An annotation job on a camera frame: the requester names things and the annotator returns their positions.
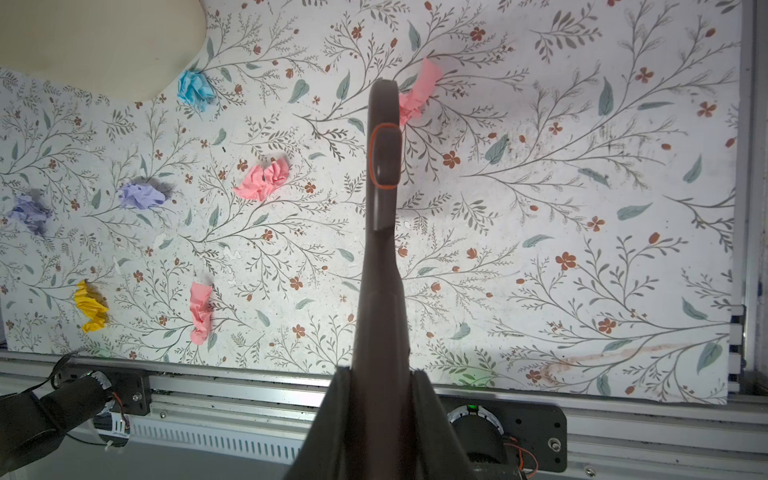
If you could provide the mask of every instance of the yellow crumpled paper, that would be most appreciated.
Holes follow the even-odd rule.
[[[95,332],[101,330],[107,321],[107,317],[104,315],[109,309],[101,305],[94,297],[93,294],[88,292],[88,286],[85,284],[85,280],[78,283],[78,289],[74,292],[74,303],[85,314],[86,317],[91,319],[83,325],[83,331]]]

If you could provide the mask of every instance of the pink crumpled paper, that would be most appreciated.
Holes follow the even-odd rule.
[[[419,77],[407,94],[400,94],[400,127],[404,127],[412,118],[421,118],[421,107],[435,91],[435,83],[442,78],[440,67],[428,58],[422,60]]]
[[[210,308],[208,297],[213,287],[202,283],[192,283],[190,290],[190,311],[194,330],[190,333],[190,339],[195,345],[203,345],[210,333]]]
[[[235,195],[245,200],[258,200],[263,202],[278,187],[286,183],[288,179],[288,162],[285,158],[263,169],[257,165],[250,169],[239,187],[233,189]]]

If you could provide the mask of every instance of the beige round object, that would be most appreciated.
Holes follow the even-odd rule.
[[[4,0],[0,65],[110,98],[149,100],[205,40],[199,0]]]

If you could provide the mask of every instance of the purple crumpled paper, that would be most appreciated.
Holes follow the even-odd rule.
[[[121,188],[120,202],[123,208],[147,208],[162,205],[165,195],[155,190],[150,184],[127,184]]]
[[[42,235],[45,221],[51,217],[51,212],[38,207],[29,195],[19,195],[16,197],[16,206],[8,216],[22,222],[34,235]]]

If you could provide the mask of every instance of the blue crumpled paper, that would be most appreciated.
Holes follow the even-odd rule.
[[[199,71],[187,70],[179,77],[179,99],[205,111],[205,104],[216,97],[205,75]]]
[[[51,212],[38,207],[29,195],[19,195],[16,197],[16,206],[8,216],[22,222],[34,235],[42,235],[45,221],[51,217]]]
[[[126,184],[120,189],[120,203],[123,208],[147,208],[162,205],[165,195],[150,184]]]

